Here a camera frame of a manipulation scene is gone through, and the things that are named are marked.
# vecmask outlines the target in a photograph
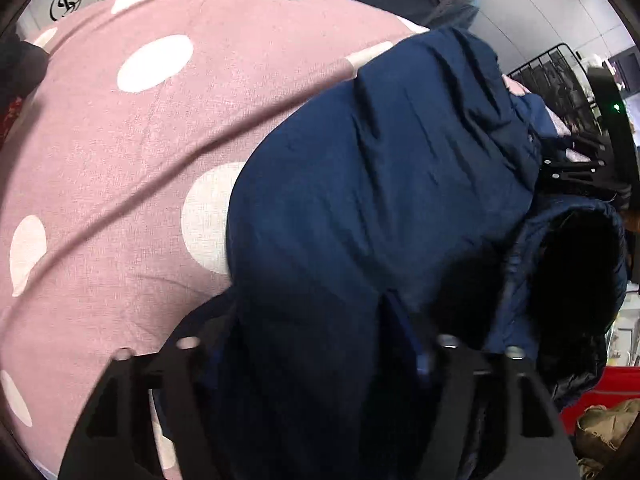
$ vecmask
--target navy blue jacket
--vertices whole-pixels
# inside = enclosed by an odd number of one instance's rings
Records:
[[[430,405],[410,386],[389,397],[406,412],[384,458],[373,467],[362,447],[388,290],[473,348],[522,346],[551,388],[563,384],[559,402],[593,383],[626,284],[622,227],[595,200],[540,198],[532,208],[541,142],[555,136],[542,99],[510,94],[491,48],[457,29],[399,43],[269,134],[232,193],[234,288],[216,303],[236,301],[239,325],[211,427],[243,478],[410,469],[403,455],[428,431]],[[555,317],[569,296],[552,289],[579,272],[558,274],[557,255],[567,239],[585,261],[580,240],[590,246],[594,233],[602,264],[589,281],[606,290],[588,321],[568,322],[580,302]],[[595,297],[588,284],[566,286]],[[558,333],[580,365],[567,365]]]

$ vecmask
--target pink polka dot fabric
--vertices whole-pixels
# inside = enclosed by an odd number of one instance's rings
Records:
[[[58,471],[117,348],[157,351],[229,285],[226,208],[258,143],[421,31],[349,0],[106,0],[33,38],[49,70],[0,152],[0,383],[34,462]]]

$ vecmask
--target beige fabric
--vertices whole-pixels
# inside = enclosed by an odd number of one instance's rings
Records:
[[[640,399],[615,408],[591,406],[577,420],[575,447],[580,456],[606,465],[615,455],[640,412]]]
[[[596,462],[591,458],[578,460],[578,469],[582,480],[593,480],[603,468],[604,466],[600,462]]]

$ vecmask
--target circular logo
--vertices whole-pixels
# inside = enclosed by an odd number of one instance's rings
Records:
[[[56,22],[60,18],[78,10],[82,0],[53,0],[49,9],[49,17]]]

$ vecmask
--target red surface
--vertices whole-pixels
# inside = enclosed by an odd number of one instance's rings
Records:
[[[640,367],[608,366],[598,385],[584,394],[577,404],[562,410],[561,418],[567,433],[573,434],[575,421],[589,406],[602,404],[612,408],[623,400],[640,398]]]

